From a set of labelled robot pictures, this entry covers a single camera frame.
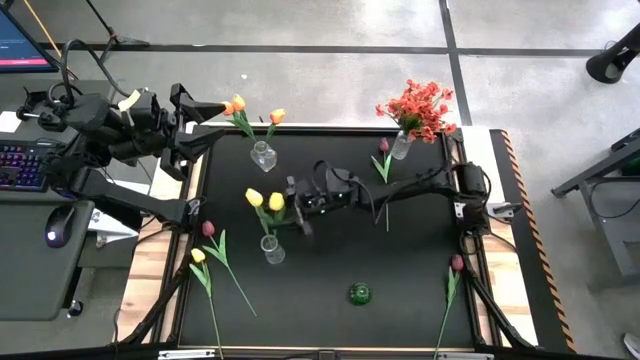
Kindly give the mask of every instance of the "backlit keyboard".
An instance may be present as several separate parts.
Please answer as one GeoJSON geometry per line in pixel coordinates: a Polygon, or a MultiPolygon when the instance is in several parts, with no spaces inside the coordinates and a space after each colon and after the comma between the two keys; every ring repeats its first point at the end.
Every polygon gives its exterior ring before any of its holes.
{"type": "Polygon", "coordinates": [[[43,161],[58,143],[0,140],[0,191],[45,191],[43,161]]]}

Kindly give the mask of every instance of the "small glass vase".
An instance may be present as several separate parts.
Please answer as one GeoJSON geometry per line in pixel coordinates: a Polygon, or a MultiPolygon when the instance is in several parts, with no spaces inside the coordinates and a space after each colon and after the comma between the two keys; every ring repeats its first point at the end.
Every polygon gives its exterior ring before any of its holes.
{"type": "Polygon", "coordinates": [[[390,152],[391,156],[396,160],[404,159],[409,153],[409,148],[411,148],[412,142],[413,140],[409,135],[400,130],[398,132],[398,136],[396,136],[396,140],[393,142],[393,147],[390,152]]]}
{"type": "Polygon", "coordinates": [[[278,154],[264,141],[258,141],[250,152],[253,162],[264,172],[269,172],[278,162],[278,154]]]}
{"type": "Polygon", "coordinates": [[[260,240],[260,248],[264,251],[264,256],[269,264],[280,264],[284,261],[284,249],[278,243],[278,238],[273,235],[265,235],[260,240]]]}

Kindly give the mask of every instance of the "monitor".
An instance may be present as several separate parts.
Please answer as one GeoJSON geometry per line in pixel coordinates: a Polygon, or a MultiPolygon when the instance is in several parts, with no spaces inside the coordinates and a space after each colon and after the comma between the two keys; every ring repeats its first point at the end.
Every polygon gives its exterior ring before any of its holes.
{"type": "Polygon", "coordinates": [[[0,5],[0,74],[58,71],[54,61],[0,5]]]}

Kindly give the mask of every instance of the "metal bracket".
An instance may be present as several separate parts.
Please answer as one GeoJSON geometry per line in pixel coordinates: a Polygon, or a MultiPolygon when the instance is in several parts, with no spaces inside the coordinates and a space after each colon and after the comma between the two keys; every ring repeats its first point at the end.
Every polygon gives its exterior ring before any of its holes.
{"type": "Polygon", "coordinates": [[[170,350],[160,351],[158,360],[174,360],[174,359],[210,359],[216,357],[216,351],[207,350],[170,350]]]}
{"type": "Polygon", "coordinates": [[[520,210],[521,208],[521,203],[489,203],[487,204],[487,214],[499,219],[511,220],[513,219],[513,215],[515,214],[515,212],[520,210]]]}
{"type": "Polygon", "coordinates": [[[493,360],[493,354],[479,354],[479,353],[457,353],[457,352],[445,352],[438,353],[439,360],[493,360]]]}

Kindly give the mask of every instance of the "pink tulip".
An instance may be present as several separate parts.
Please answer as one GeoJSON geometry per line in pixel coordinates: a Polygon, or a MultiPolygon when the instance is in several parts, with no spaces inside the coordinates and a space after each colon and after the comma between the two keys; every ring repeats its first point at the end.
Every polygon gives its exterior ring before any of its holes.
{"type": "Polygon", "coordinates": [[[204,236],[213,236],[216,232],[216,228],[213,226],[213,223],[209,220],[202,223],[202,234],[204,236]]]}
{"type": "Polygon", "coordinates": [[[380,151],[383,153],[389,151],[389,142],[387,141],[387,138],[380,139],[380,151]]]}
{"type": "Polygon", "coordinates": [[[451,257],[451,268],[456,272],[464,269],[464,261],[462,260],[462,256],[456,254],[451,257]]]}

